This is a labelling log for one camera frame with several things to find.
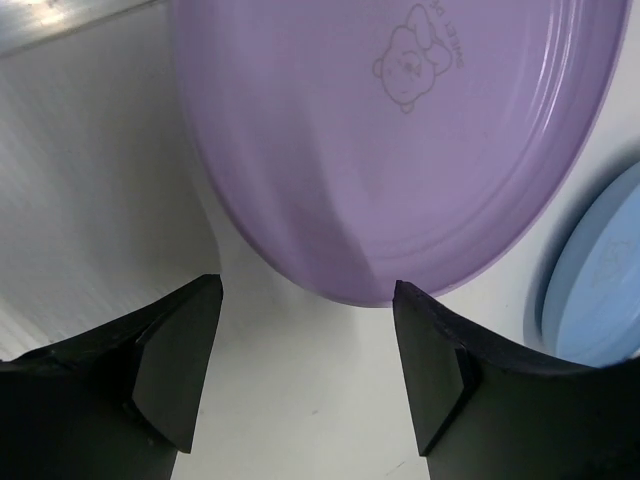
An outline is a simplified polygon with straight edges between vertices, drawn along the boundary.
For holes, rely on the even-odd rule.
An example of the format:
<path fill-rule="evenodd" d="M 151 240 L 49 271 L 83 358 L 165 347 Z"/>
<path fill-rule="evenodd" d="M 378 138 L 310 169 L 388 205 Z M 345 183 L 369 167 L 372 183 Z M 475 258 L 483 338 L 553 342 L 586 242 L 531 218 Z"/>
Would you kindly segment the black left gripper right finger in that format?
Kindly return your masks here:
<path fill-rule="evenodd" d="M 395 286 L 419 454 L 433 479 L 635 479 L 639 363 L 567 362 Z"/>

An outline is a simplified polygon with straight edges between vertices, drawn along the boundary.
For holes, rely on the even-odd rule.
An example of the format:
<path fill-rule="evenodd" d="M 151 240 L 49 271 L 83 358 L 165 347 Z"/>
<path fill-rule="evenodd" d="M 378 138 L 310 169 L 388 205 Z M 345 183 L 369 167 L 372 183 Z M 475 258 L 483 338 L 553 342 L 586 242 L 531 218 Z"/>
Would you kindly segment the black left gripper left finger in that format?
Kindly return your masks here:
<path fill-rule="evenodd" d="M 189 453 L 223 286 L 157 302 L 1 365 L 5 479 L 168 479 Z"/>

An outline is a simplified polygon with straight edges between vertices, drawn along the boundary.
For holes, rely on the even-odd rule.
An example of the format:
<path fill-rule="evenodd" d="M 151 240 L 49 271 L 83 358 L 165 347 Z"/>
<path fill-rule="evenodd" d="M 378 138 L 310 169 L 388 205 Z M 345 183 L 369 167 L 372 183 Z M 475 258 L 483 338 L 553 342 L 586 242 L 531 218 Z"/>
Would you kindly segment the purple plate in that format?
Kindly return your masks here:
<path fill-rule="evenodd" d="M 627 1 L 176 1 L 183 104 L 246 241 L 326 298 L 486 269 L 593 127 Z"/>

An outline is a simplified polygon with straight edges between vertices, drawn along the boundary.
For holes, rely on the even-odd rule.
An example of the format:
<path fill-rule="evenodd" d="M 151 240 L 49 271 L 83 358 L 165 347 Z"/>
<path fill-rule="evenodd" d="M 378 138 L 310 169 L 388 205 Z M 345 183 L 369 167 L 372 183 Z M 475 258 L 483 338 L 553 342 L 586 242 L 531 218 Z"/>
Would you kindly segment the blue plastic plate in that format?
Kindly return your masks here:
<path fill-rule="evenodd" d="M 594 196 L 546 283 L 537 321 L 543 351 L 590 367 L 639 352 L 639 164 Z"/>

